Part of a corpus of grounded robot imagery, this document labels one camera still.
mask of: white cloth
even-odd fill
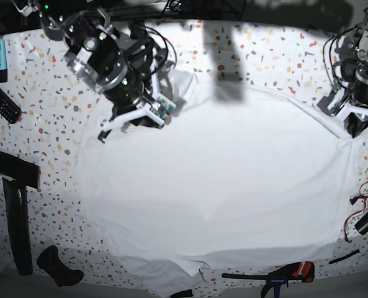
[[[179,83],[187,103],[162,130],[116,129],[102,144],[106,99],[86,124],[81,211],[108,250],[161,297],[196,286],[202,266],[332,257],[356,191],[359,142],[268,90],[201,83],[187,92]]]

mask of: black cable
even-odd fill
[[[360,188],[359,188],[359,195],[358,195],[358,199],[362,199],[363,200],[363,204],[364,204],[364,207],[362,210],[358,211],[358,212],[355,212],[353,214],[351,214],[346,220],[345,220],[345,223],[344,223],[344,239],[346,242],[348,243],[351,243],[351,241],[348,239],[348,234],[346,233],[346,227],[356,218],[362,216],[363,214],[365,214],[368,210],[368,191],[366,192],[362,192],[362,187],[364,185],[368,184],[368,179],[365,183],[363,183],[362,185],[360,185]]]
[[[161,17],[163,17],[164,13],[166,12],[167,7],[169,7],[170,1],[171,0],[167,0],[166,5],[164,6],[163,11],[161,12],[161,15],[160,15]]]
[[[145,46],[145,49],[135,53],[142,46]],[[143,58],[145,55],[152,55],[152,49],[155,46],[155,41],[151,37],[147,37],[137,41],[134,45],[128,48],[123,52],[123,55],[126,59],[130,61],[137,61]]]
[[[328,263],[329,263],[330,265],[332,265],[332,264],[335,264],[335,263],[338,263],[338,262],[344,261],[344,260],[346,260],[346,259],[349,259],[350,257],[352,257],[352,256],[354,256],[354,255],[356,255],[356,254],[358,254],[358,253],[360,253],[360,250],[355,250],[355,251],[352,251],[350,254],[348,254],[348,255],[346,255],[346,256],[343,256],[343,257],[341,257],[341,258],[338,258],[338,259],[332,260],[332,261],[330,261],[330,262],[328,262]]]
[[[164,37],[163,35],[161,35],[157,30],[155,30],[154,28],[151,28],[151,27],[148,27],[148,26],[144,26],[144,27],[138,27],[139,29],[142,29],[142,30],[150,30],[151,33],[153,34],[156,34],[158,35],[159,37],[161,37],[163,39],[163,42],[164,42],[164,46],[166,48],[166,56],[158,63],[158,67],[156,67],[152,73],[150,73],[149,75],[145,76],[142,81],[146,80],[146,79],[149,79],[152,75],[154,75],[155,73],[157,73],[163,66],[164,64],[166,64],[167,62],[167,59],[168,59],[168,55],[169,55],[169,48],[168,48],[168,45],[167,45],[167,41],[168,39],[166,37]]]
[[[240,14],[240,18],[239,20],[243,20],[243,15],[245,14],[245,10],[246,10],[246,5],[247,5],[247,0],[243,0],[243,8],[241,9],[241,14]]]
[[[326,50],[326,46],[327,46],[327,43],[333,39],[334,36],[330,37],[326,42],[325,44],[323,45],[323,64],[325,65],[325,69],[326,69],[326,73],[327,73],[327,77],[328,77],[328,80],[330,81],[330,84],[331,86],[334,86],[334,83],[333,83],[333,80],[331,79],[330,77],[330,73],[328,72],[328,67],[327,67],[327,63],[326,63],[326,58],[325,58],[325,50]]]

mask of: terrazzo tabletop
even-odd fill
[[[156,28],[175,46],[176,68],[196,73],[200,81],[255,84],[279,90],[309,106],[315,106],[330,93],[322,55],[328,36],[322,32],[199,20],[148,22],[147,25]],[[127,32],[125,24],[117,24],[117,27]],[[22,109],[22,117],[14,125],[0,116],[0,151],[35,162],[41,170],[39,188],[27,188],[34,273],[45,274],[37,268],[35,260],[47,246],[55,244],[65,264],[84,271],[83,282],[146,290],[109,254],[102,239],[79,211],[75,155],[89,113],[98,101],[106,99],[76,80],[63,60],[64,43],[50,41],[42,30],[0,38],[6,43],[8,65],[8,82],[0,84],[0,88]],[[363,137],[358,186],[368,181],[368,129]],[[360,202],[351,206],[348,198],[348,214],[360,206]],[[356,232],[356,221],[348,227],[352,243],[343,240],[341,231],[333,244],[334,257],[356,249],[361,253],[334,265],[329,265],[329,260],[299,260],[314,261],[317,279],[368,269],[368,234],[360,236]],[[6,267],[14,267],[14,260],[0,177],[0,270]],[[222,279],[222,273],[258,274],[273,269],[203,269],[205,282],[194,289],[194,295],[207,297],[229,287],[263,284],[262,281]]]

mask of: wire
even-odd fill
[[[146,79],[149,79],[150,76],[152,76],[153,74],[157,73],[163,66],[164,64],[166,64],[167,62],[167,59],[168,59],[168,55],[169,55],[169,48],[168,48],[168,43],[170,44],[170,46],[172,46],[173,50],[174,50],[174,54],[175,54],[175,64],[177,65],[177,53],[176,53],[176,50],[175,48],[173,47],[172,43],[166,38],[164,37],[163,35],[160,34],[160,32],[158,32],[157,30],[155,30],[154,28],[151,28],[151,27],[148,27],[148,26],[143,26],[143,27],[139,27],[139,29],[142,29],[144,31],[147,31],[147,30],[150,30],[152,34],[156,34],[158,35],[159,37],[161,37],[163,39],[163,42],[164,42],[164,46],[165,46],[165,49],[166,49],[166,56],[163,57],[163,59],[158,63],[158,67],[156,67],[151,74],[149,74],[148,76],[144,77],[142,80],[146,80]]]
[[[163,8],[163,11],[161,12],[161,17],[162,16],[164,16],[164,13],[166,12],[166,9],[168,8],[169,10],[173,10],[173,9],[171,9],[171,4],[174,2],[174,0],[167,0],[167,2],[166,2],[166,5],[164,6],[164,8]]]
[[[367,199],[362,199],[363,200],[363,209],[356,211],[354,213],[352,213],[346,220],[344,223],[344,239],[346,242],[351,243],[352,241],[348,239],[348,234],[346,233],[346,227],[356,218],[362,216],[366,209],[367,209]]]
[[[246,10],[246,5],[247,5],[247,0],[243,0],[243,8],[241,9],[239,20],[243,20],[243,15],[245,14],[245,10]]]
[[[323,45],[323,63],[325,65],[325,69],[326,69],[326,73],[327,73],[327,77],[328,77],[328,80],[330,81],[330,84],[332,86],[334,86],[333,84],[333,80],[331,79],[330,77],[330,73],[328,72],[328,67],[327,67],[327,63],[326,63],[326,55],[325,55],[325,50],[326,50],[326,46],[327,46],[327,43],[332,40],[334,38],[334,35],[332,37],[330,37],[326,42],[325,44]]]
[[[367,192],[363,192],[362,193],[362,188],[363,186],[365,186],[366,184],[368,184],[368,177],[367,177],[367,181],[365,183],[363,183],[360,188],[359,188],[359,199],[363,200],[363,208],[359,211],[355,211],[354,213],[352,213],[346,220],[344,223],[344,239],[346,242],[351,243],[352,241],[350,241],[348,239],[348,234],[346,232],[346,228],[347,226],[356,218],[362,216],[363,214],[365,214],[366,210],[368,209],[368,191]]]

